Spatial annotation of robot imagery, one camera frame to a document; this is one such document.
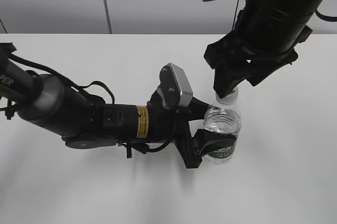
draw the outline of yellow warning label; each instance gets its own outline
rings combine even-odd
[[[148,111],[147,107],[137,106],[138,109],[138,130],[137,138],[146,138],[148,132]]]

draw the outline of bottle label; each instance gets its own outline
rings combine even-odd
[[[208,155],[210,157],[217,158],[217,159],[224,159],[224,158],[230,157],[234,153],[235,144],[236,142],[231,147],[218,149],[216,151],[209,153]]]

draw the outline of white table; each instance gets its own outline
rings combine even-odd
[[[203,59],[220,35],[1,35],[16,54],[76,83],[104,81],[116,103],[144,105],[168,62],[194,96],[214,97]],[[0,223],[294,223],[337,221],[337,35],[312,35],[300,58],[256,87],[239,86],[233,159],[186,170],[173,145],[155,154],[74,150],[1,116]],[[99,88],[93,93],[108,95]]]

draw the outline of cable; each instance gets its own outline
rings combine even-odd
[[[71,86],[71,87],[74,87],[76,90],[78,90],[78,92],[80,94],[82,94],[84,97],[87,97],[89,98],[90,97],[90,94],[85,91],[84,89],[85,88],[88,88],[92,85],[98,85],[98,86],[101,86],[103,87],[107,93],[110,95],[111,97],[111,100],[112,100],[112,104],[115,104],[115,96],[113,95],[113,93],[110,91],[110,89],[107,87],[106,84],[104,84],[103,82],[101,81],[93,81],[91,82],[89,85],[87,86],[79,86],[77,84],[75,84],[73,81],[71,81],[70,79],[68,79],[67,77],[63,76],[62,74],[58,73],[57,71],[49,68],[48,66],[45,66],[45,65],[41,65],[41,64],[38,64],[38,63],[35,63],[35,62],[32,62],[32,61],[29,61],[29,60],[26,60],[26,59],[23,59],[23,58],[20,58],[16,55],[13,55],[13,54],[9,54],[8,55],[8,58],[19,63],[19,64],[22,64],[22,65],[26,65],[26,66],[29,66],[29,67],[32,67],[32,68],[36,68],[36,69],[39,69],[39,70],[43,70],[47,73],[50,73],[54,76],[56,76],[57,78],[59,78],[65,85],[68,85],[68,86]]]
[[[107,85],[104,84],[104,83],[101,82],[101,81],[98,81],[98,80],[92,81],[89,85],[87,85],[87,86],[80,86],[80,88],[85,89],[85,88],[88,88],[88,87],[93,86],[93,85],[100,86],[100,87],[102,87],[104,90],[106,90],[106,92],[107,92],[107,93],[110,95],[110,97],[111,97],[112,104],[115,104],[115,96],[114,96],[114,94],[112,93],[112,91],[110,91],[110,89],[107,87]]]
[[[239,0],[237,0],[237,2],[236,2],[236,8],[235,8],[235,14],[234,14],[234,20],[233,20],[232,30],[234,29],[234,26],[235,26],[235,20],[236,20],[237,8],[238,7],[239,7]]]
[[[161,150],[163,150],[164,148],[166,148],[166,147],[169,145],[169,143],[172,141],[173,135],[174,135],[174,133],[175,133],[175,127],[176,127],[176,121],[174,121],[172,133],[171,133],[171,135],[167,138],[167,140],[166,140],[162,145],[160,145],[158,148],[148,149],[147,152],[155,153],[155,152],[161,151]]]
[[[52,75],[55,75],[56,77],[58,77],[65,85],[68,85],[68,86],[72,86],[74,87],[75,89],[77,89],[82,95],[84,96],[88,96],[89,93],[85,90],[83,90],[80,86],[78,86],[77,84],[75,84],[74,82],[72,82],[70,79],[68,79],[67,77],[63,76],[62,74],[58,73],[57,71],[49,68],[48,66],[45,66],[45,65],[41,65],[41,64],[38,64],[38,63],[35,63],[35,62],[32,62],[32,61],[29,61],[29,60],[26,60],[26,59],[23,59],[23,58],[20,58],[18,56],[15,56],[14,54],[9,54],[8,55],[8,58],[19,63],[19,64],[22,64],[22,65],[26,65],[26,66],[29,66],[29,67],[32,67],[32,68],[36,68],[36,69],[39,69],[39,70],[43,70],[47,73],[50,73]]]
[[[337,22],[337,16],[328,16],[321,14],[318,10],[316,10],[316,15],[318,18],[326,21],[326,22]]]
[[[5,25],[4,25],[4,23],[2,22],[1,18],[0,18],[0,23],[1,23],[2,27],[4,28],[5,33],[8,34],[8,32],[7,32],[6,28],[5,28]]]

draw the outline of water bottle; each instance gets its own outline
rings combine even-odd
[[[219,134],[233,134],[237,138],[241,129],[240,111],[236,104],[238,94],[237,87],[223,98],[215,94],[215,101],[205,113],[204,129]],[[232,158],[235,144],[236,141],[233,146],[213,151],[205,158],[213,164],[224,164]]]

